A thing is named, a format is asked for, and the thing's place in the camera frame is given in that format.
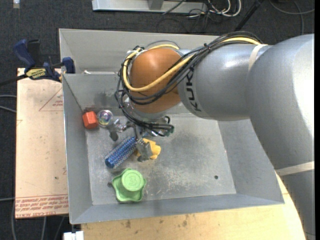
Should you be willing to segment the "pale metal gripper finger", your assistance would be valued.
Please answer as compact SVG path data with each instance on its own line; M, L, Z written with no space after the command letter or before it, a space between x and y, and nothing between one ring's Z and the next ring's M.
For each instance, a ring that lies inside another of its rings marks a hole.
M125 124L122 124L119 119L113 121L108 127L109 136L115 142L119 139L118 133L121 133L125 130Z
M149 142L145 142L142 138L137 141L136 148L140 154L137 158L139 162L147 161L153 155L151 144Z

